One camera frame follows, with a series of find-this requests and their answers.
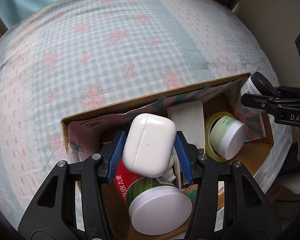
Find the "open cardboard box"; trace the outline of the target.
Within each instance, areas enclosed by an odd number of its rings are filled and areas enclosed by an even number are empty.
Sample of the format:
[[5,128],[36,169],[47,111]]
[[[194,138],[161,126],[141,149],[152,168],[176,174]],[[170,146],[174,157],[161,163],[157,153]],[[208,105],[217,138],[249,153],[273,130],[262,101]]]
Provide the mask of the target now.
[[[181,186],[184,178],[177,154],[166,152],[176,130],[182,131],[187,142],[200,153],[220,163],[241,161],[251,174],[256,174],[274,141],[268,116],[253,114],[240,103],[240,91],[247,80],[248,74],[234,75],[64,117],[61,124],[67,153],[76,161],[83,161],[100,152],[119,130],[128,138],[136,135],[136,140],[129,140],[134,149],[145,142],[146,135],[154,135],[154,155],[160,169]],[[245,124],[244,135],[230,135],[242,142],[234,156],[221,155],[211,145],[212,128],[224,116]]]

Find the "white bottle green label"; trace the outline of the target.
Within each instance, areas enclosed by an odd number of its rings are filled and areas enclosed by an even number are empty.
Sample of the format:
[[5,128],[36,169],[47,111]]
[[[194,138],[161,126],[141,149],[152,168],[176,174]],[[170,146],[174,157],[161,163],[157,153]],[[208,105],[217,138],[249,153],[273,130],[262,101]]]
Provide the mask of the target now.
[[174,160],[171,156],[166,171],[160,177],[156,178],[160,186],[176,186],[176,176],[174,174],[173,165]]

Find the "checkered floral bed sheet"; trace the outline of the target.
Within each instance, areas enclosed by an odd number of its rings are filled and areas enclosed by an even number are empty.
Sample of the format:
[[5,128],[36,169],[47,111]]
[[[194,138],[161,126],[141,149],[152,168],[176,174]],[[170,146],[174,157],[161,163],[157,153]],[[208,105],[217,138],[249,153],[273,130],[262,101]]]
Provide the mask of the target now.
[[59,0],[0,38],[0,211],[17,228],[64,159],[61,119],[227,76],[277,75],[214,0]]

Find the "pale green jar white lid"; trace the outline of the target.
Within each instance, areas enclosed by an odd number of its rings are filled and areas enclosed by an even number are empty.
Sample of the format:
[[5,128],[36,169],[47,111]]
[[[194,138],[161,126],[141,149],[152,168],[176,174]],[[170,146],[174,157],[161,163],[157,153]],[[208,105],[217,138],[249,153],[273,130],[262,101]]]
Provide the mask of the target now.
[[240,151],[246,137],[246,124],[232,116],[224,115],[212,124],[210,145],[215,153],[230,160]]

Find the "small jar black cap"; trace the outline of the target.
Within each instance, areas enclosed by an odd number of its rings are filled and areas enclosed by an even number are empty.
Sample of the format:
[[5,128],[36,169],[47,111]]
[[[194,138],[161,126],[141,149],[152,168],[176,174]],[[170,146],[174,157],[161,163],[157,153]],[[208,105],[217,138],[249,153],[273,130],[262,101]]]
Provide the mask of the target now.
[[259,115],[269,99],[278,98],[280,92],[260,72],[254,72],[240,90],[240,103],[249,112]]

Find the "white remote control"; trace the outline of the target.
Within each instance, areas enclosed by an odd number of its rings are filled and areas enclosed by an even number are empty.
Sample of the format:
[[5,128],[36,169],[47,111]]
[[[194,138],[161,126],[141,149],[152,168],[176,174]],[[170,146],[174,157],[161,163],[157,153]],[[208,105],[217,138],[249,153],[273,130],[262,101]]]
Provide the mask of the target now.
[[203,103],[190,101],[167,108],[167,116],[188,143],[195,145],[200,154],[205,152],[205,125]]

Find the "green striped jar white lid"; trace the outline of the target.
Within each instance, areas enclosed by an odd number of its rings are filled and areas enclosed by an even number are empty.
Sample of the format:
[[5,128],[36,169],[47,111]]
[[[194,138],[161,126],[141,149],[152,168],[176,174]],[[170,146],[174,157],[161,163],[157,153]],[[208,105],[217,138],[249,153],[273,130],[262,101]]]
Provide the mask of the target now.
[[163,177],[142,177],[126,192],[133,228],[144,235],[170,233],[182,226],[192,211],[190,198]]

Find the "red Marubi carton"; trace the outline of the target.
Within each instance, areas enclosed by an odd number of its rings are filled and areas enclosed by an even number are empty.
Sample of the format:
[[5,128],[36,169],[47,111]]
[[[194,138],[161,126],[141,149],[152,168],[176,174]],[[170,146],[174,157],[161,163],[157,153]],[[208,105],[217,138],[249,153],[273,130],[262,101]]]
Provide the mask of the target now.
[[120,161],[113,181],[126,205],[128,205],[126,201],[128,188],[134,183],[134,181],[140,178],[142,178],[141,175],[133,173],[130,170],[126,169],[123,162]]

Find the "white earbuds case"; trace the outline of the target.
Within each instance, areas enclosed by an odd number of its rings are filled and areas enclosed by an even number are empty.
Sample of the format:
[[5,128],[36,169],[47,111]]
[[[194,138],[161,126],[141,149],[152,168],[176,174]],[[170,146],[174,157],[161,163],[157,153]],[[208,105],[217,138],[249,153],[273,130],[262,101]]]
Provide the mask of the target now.
[[168,118],[149,113],[136,116],[122,154],[126,169],[144,177],[161,176],[168,167],[176,132]]

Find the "yellow tape roll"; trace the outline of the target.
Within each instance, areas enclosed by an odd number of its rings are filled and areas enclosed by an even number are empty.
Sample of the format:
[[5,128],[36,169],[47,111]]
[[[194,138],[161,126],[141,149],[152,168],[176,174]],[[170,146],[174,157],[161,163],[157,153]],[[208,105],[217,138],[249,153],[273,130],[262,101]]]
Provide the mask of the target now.
[[240,122],[229,113],[209,116],[205,127],[207,155],[220,162],[232,159],[242,146],[238,139],[240,127]]

